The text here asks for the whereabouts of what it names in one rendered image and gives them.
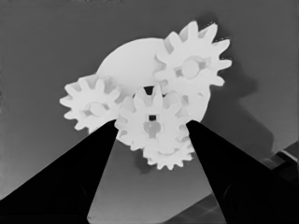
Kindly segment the small white toothed gear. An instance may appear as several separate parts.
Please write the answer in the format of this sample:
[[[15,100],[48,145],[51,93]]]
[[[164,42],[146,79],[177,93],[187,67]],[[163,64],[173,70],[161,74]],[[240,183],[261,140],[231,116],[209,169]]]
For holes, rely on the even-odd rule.
[[[188,131],[162,132],[144,138],[143,157],[158,170],[172,171],[176,166],[183,167],[185,161],[193,159],[194,152]]]
[[[77,131],[87,129],[91,134],[119,115],[121,104],[117,99],[121,87],[115,85],[111,77],[80,77],[76,82],[66,84],[64,89],[67,95],[59,103],[69,108],[64,118],[74,119]]]
[[[115,126],[120,140],[132,150],[144,148],[165,154],[174,152],[189,135],[187,116],[174,92],[163,95],[160,85],[148,95],[143,88],[120,107]]]
[[[218,25],[211,23],[199,30],[196,21],[189,22],[179,33],[171,32],[164,40],[164,49],[155,58],[164,68],[154,72],[158,81],[166,81],[167,88],[180,94],[201,94],[211,86],[222,87],[221,70],[232,65],[221,58],[230,47],[230,40],[214,42]]]

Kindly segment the white round carrier with pins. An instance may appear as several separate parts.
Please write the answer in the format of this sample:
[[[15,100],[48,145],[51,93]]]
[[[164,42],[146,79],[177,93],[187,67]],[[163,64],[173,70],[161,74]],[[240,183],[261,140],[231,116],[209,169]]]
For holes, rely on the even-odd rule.
[[[127,42],[106,56],[99,65],[96,75],[111,77],[113,83],[121,87],[123,101],[132,98],[140,88],[143,88],[148,95],[152,95],[153,88],[160,85],[163,95],[174,92],[178,96],[188,122],[191,120],[200,122],[208,108],[210,88],[209,91],[203,91],[201,94],[180,94],[169,90],[166,81],[156,80],[153,76],[154,72],[164,68],[155,58],[156,52],[161,49],[164,49],[164,41],[161,38],[140,38]]]

